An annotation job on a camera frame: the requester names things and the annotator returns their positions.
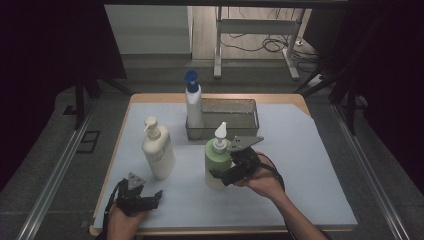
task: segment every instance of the pump bottle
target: pump bottle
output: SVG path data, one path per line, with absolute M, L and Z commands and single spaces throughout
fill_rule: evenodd
M 169 176 L 175 164 L 169 130 L 166 126 L 158 126 L 155 117 L 148 117 L 144 121 L 144 125 L 144 132 L 147 133 L 142 146 L 144 155 L 153 176 L 158 180 L 163 180 Z
M 231 168 L 231 155 L 227 151 L 230 141 L 227 136 L 227 123 L 223 122 L 215 131 L 215 138 L 209 140 L 205 146 L 205 181 L 215 190 L 223 189 L 225 186 L 221 179 L 212 177 L 209 170 L 225 171 Z
M 184 80 L 187 82 L 185 98 L 187 105 L 187 134 L 189 140 L 199 139 L 203 131 L 202 88 L 197 81 L 197 72 L 188 71 Z

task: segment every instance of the green soap bottle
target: green soap bottle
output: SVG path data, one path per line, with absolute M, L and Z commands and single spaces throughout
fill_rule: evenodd
M 223 189 L 225 186 L 221 179 L 212 177 L 209 170 L 223 172 L 231 168 L 231 155 L 227 151 L 230 141 L 227 136 L 227 123 L 223 122 L 215 131 L 215 138 L 209 140 L 205 146 L 205 181 L 206 184 L 215 190 Z

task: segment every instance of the wrist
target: wrist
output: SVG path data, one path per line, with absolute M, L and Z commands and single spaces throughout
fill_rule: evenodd
M 283 188 L 278 188 L 268 195 L 268 199 L 271 200 L 273 203 L 280 203 L 287 199 L 287 195 L 284 192 Z

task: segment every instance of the white paper sheet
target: white paper sheet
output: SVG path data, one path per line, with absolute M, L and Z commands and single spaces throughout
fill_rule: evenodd
M 313 119 L 291 104 L 257 104 L 257 108 L 258 136 L 265 140 L 252 147 L 273 160 L 295 205 L 316 225 L 357 225 Z M 157 117 L 171 134 L 176 163 L 163 181 L 153 178 L 141 149 L 148 116 Z M 250 189 L 228 186 L 216 191 L 206 185 L 206 141 L 188 141 L 185 120 L 182 103 L 131 104 L 94 228 L 102 228 L 109 196 L 129 172 L 147 180 L 142 196 L 163 190 L 159 208 L 141 225 L 144 229 L 283 226 L 272 202 Z

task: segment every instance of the black cable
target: black cable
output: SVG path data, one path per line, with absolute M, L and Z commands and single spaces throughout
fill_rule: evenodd
M 239 13 L 240 13 L 240 15 L 243 17 L 243 18 L 245 18 L 244 17 L 244 15 L 243 15 L 243 13 L 241 13 L 241 7 L 239 7 Z
M 281 8 L 277 10 L 277 14 L 275 14 L 275 19 L 278 19 L 278 17 L 280 16 L 280 12 L 281 12 Z
M 318 58 L 303 57 L 296 52 L 293 52 L 292 58 L 297 60 L 304 60 L 305 62 L 309 63 L 317 63 L 320 61 Z
M 277 47 L 276 50 L 271 50 L 267 47 L 268 44 L 273 44 L 274 46 Z M 263 41 L 262 41 L 262 46 L 264 46 L 264 48 L 268 51 L 268 52 L 280 52 L 281 50 L 283 50 L 285 47 L 287 47 L 288 45 L 276 38 L 271 38 L 271 35 L 268 35 L 268 37 L 266 37 Z
M 268 16 L 266 17 L 267 19 L 269 18 L 269 16 L 271 16 L 271 13 L 274 12 L 274 10 L 276 10 L 276 8 L 273 8 L 269 13 Z
M 271 171 L 272 173 L 274 173 L 275 177 L 277 178 L 278 182 L 280 182 L 281 187 L 283 188 L 283 191 L 286 191 L 286 187 L 284 185 L 284 180 L 283 177 L 281 176 L 281 174 L 278 172 L 277 167 L 275 166 L 274 162 L 265 154 L 263 153 L 257 153 L 259 156 L 263 156 L 266 157 L 268 159 L 268 161 L 272 164 L 272 167 L 260 162 L 259 166 L 262 168 L 267 169 L 268 171 Z M 293 234 L 293 232 L 290 230 L 290 227 L 287 225 L 286 220 L 284 220 L 284 225 L 286 225 L 287 228 L 287 232 L 290 234 L 290 236 L 294 239 L 297 240 L 296 236 Z
M 109 201 L 105 207 L 105 212 L 103 214 L 103 229 L 102 232 L 96 237 L 96 240 L 106 240 L 107 239 L 107 228 L 109 225 L 109 212 L 110 208 L 112 207 L 115 199 L 115 194 L 118 188 L 121 186 L 121 184 L 124 182 L 124 180 L 121 180 L 116 184 L 115 188 L 112 191 L 112 194 L 109 197 Z
M 313 73 L 315 71 L 315 70 L 308 71 L 308 70 L 303 69 L 302 67 L 300 67 L 300 64 L 302 64 L 302 63 L 312 63 L 312 62 L 298 62 L 298 63 L 296 63 L 296 68 L 299 69 L 300 71 L 306 72 L 306 73 Z
M 233 46 L 233 45 L 225 44 L 224 42 L 222 42 L 222 40 L 221 40 L 221 44 L 222 44 L 222 45 L 224 45 L 224 46 L 226 46 L 226 47 L 237 48 L 237 49 L 240 49 L 240 50 L 243 50 L 243 51 L 247 51 L 247 52 L 256 52 L 256 51 L 259 51 L 259 50 L 261 50 L 262 48 L 264 48 L 264 47 L 262 46 L 262 47 L 260 47 L 260 48 L 258 48 L 258 49 L 245 49 L 245 48 L 241 48 L 241 47 L 238 47 L 238 46 Z
M 290 20 L 293 20 L 294 11 L 296 11 L 296 8 L 293 8 L 292 17 L 290 18 Z
M 288 37 L 286 37 L 284 35 L 281 35 L 281 37 L 284 39 L 285 44 L 288 46 L 289 45 L 289 39 L 288 39 Z M 301 56 L 300 54 L 309 55 L 309 56 L 319 56 L 319 54 L 317 54 L 317 53 L 305 53 L 305 52 L 300 52 L 300 51 L 297 51 L 297 50 L 293 49 L 293 56 L 295 58 L 297 58 L 297 59 L 308 60 L 310 62 L 316 62 L 316 61 L 318 61 L 318 59 L 315 59 L 315 58 L 306 58 L 306 57 Z
M 231 38 L 239 38 L 239 37 L 243 37 L 245 35 L 247 35 L 247 34 L 243 33 L 243 34 L 239 34 L 239 35 L 236 35 L 236 36 L 232 36 L 231 33 L 228 34 L 228 36 L 230 36 Z

